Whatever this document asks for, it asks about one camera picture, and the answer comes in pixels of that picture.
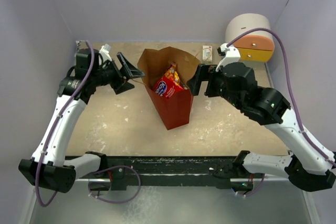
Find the large red snack bag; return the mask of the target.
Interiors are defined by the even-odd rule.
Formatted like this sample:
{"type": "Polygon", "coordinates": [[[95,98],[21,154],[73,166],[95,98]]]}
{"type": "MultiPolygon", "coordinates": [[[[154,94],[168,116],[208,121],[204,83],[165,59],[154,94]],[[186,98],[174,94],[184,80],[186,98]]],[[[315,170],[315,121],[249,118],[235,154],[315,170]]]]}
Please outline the large red snack bag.
{"type": "Polygon", "coordinates": [[[187,90],[176,70],[177,64],[172,62],[164,75],[155,83],[152,91],[157,95],[169,99],[177,92],[187,90]]]}

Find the red paper bag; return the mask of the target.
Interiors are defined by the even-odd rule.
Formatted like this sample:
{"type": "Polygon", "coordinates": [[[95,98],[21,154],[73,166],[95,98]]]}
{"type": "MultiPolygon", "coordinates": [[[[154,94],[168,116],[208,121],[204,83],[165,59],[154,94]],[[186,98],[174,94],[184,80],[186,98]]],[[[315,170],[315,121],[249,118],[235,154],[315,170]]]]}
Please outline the red paper bag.
{"type": "Polygon", "coordinates": [[[145,49],[138,61],[145,73],[142,82],[167,130],[190,121],[193,96],[187,81],[199,64],[194,55],[174,47],[145,49]]]}

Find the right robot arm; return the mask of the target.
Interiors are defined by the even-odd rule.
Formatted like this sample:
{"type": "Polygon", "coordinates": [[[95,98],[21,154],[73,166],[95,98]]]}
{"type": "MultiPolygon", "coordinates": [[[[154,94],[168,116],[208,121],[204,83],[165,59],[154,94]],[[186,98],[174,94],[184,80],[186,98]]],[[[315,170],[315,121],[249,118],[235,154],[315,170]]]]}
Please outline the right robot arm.
{"type": "Polygon", "coordinates": [[[288,179],[296,187],[308,191],[330,189],[335,183],[335,165],[319,154],[305,139],[306,128],[300,129],[296,113],[289,101],[276,89],[257,84],[254,70],[242,62],[230,63],[216,70],[214,65],[198,65],[187,82],[191,94],[199,94],[207,81],[205,96],[221,97],[250,120],[277,135],[291,150],[287,156],[270,156],[241,151],[234,161],[238,177],[269,174],[288,179]]]}

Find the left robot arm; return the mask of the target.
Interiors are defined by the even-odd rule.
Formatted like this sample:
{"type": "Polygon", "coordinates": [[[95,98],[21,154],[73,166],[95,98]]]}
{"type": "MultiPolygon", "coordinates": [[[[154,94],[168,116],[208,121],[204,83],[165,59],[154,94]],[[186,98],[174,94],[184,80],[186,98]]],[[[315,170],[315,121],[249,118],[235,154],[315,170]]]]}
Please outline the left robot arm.
{"type": "Polygon", "coordinates": [[[78,158],[66,160],[70,138],[81,113],[98,87],[110,86],[115,94],[120,94],[134,88],[129,80],[142,78],[145,74],[120,52],[117,58],[121,68],[110,59],[100,63],[102,58],[102,53],[96,49],[79,49],[76,64],[60,82],[47,131],[31,158],[22,159],[18,167],[35,188],[66,193],[78,178],[90,173],[96,178],[107,174],[107,157],[104,154],[88,151],[78,158]]]}

